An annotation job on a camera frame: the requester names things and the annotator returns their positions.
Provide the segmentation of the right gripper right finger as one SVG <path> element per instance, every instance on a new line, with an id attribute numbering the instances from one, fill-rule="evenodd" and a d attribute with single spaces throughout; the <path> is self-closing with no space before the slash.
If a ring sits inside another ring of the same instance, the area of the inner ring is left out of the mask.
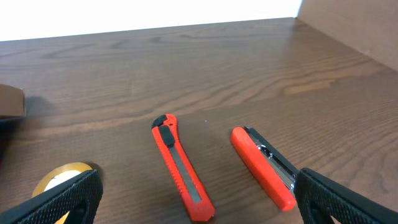
<path id="1" fill-rule="evenodd" d="M 397 223 L 397 212 L 309 168 L 297 174 L 294 194 L 306 224 L 335 220 L 340 223 Z"/>

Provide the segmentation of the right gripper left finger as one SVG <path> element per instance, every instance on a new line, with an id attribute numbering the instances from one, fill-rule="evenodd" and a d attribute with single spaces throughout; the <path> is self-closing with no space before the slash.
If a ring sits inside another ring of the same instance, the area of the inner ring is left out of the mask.
<path id="1" fill-rule="evenodd" d="M 103 195 L 97 170 L 87 170 L 1 214 L 1 224 L 65 223 L 93 224 Z"/>

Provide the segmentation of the yellow tape roll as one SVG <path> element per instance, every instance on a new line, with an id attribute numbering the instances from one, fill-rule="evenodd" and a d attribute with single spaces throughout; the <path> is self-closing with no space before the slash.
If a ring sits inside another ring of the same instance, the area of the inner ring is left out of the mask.
<path id="1" fill-rule="evenodd" d="M 39 183 L 36 185 L 31 198 L 63 183 L 66 180 L 71 179 L 74 176 L 81 174 L 87 170 L 95 170 L 88 164 L 82 162 L 73 162 L 69 164 L 62 165 L 52 171 L 50 171 L 47 175 L 45 175 Z M 56 221 L 55 223 L 65 223 L 66 216 L 63 216 L 61 219 Z"/>

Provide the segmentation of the red black stapler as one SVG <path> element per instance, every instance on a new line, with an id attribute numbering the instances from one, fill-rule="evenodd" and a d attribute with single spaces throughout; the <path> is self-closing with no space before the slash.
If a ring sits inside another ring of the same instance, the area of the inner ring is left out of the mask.
<path id="1" fill-rule="evenodd" d="M 293 209 L 299 170 L 254 128 L 235 127 L 231 143 L 246 167 L 282 211 Z"/>

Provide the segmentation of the red utility knife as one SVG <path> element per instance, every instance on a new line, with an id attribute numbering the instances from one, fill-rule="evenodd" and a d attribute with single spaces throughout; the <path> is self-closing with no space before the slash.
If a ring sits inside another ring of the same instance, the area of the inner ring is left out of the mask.
<path id="1" fill-rule="evenodd" d="M 207 222 L 215 208 L 181 145 L 177 118 L 163 114 L 153 121 L 151 131 L 191 220 Z"/>

